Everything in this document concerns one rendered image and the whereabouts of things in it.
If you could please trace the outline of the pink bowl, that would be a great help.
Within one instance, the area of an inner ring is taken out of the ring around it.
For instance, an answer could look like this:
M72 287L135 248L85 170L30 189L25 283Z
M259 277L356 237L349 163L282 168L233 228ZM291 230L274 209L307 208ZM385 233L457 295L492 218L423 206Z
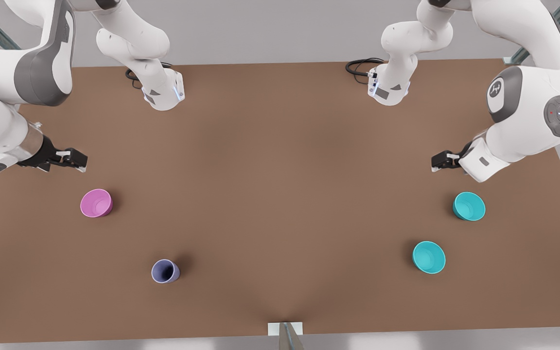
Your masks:
M89 218L103 217L111 213L113 200L104 189L93 189L86 193L80 202L81 213Z

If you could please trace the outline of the teal bowl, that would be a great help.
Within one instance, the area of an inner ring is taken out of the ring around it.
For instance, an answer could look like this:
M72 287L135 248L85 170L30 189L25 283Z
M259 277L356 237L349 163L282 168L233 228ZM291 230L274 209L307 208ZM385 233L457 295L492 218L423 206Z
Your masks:
M483 199L472 192L461 192L453 201L453 213L464 221L479 221L485 215Z
M435 242L422 241L413 248L412 261L418 270L436 274L444 270L446 256L444 250Z

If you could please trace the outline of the lavender blue bowl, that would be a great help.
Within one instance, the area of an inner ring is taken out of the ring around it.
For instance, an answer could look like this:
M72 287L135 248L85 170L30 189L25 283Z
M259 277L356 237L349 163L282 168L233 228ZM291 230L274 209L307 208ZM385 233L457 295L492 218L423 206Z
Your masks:
M153 264L151 277L156 283L172 283L180 277L180 268L173 261L162 259Z

